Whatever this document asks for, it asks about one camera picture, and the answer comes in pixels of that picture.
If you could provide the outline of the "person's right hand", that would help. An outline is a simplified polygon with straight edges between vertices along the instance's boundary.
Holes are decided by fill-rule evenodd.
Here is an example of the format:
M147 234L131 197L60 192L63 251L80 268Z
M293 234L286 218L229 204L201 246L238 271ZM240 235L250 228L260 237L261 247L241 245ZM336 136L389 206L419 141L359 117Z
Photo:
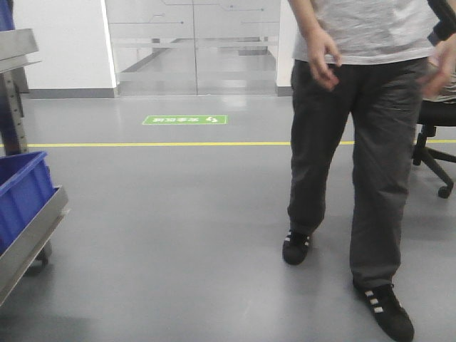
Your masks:
M342 65L336 43L322 28L312 28L306 34L309 67L313 79L324 89L333 90L339 79L329 67L326 57L330 56L336 67Z

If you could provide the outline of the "person's left hand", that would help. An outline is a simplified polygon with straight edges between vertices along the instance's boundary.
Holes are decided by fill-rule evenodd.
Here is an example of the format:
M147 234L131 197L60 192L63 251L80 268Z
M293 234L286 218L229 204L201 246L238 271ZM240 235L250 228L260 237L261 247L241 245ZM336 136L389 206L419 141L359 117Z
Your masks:
M455 35L439 42L428 59L429 71L420 81L425 98L435 98L452 82L455 73Z

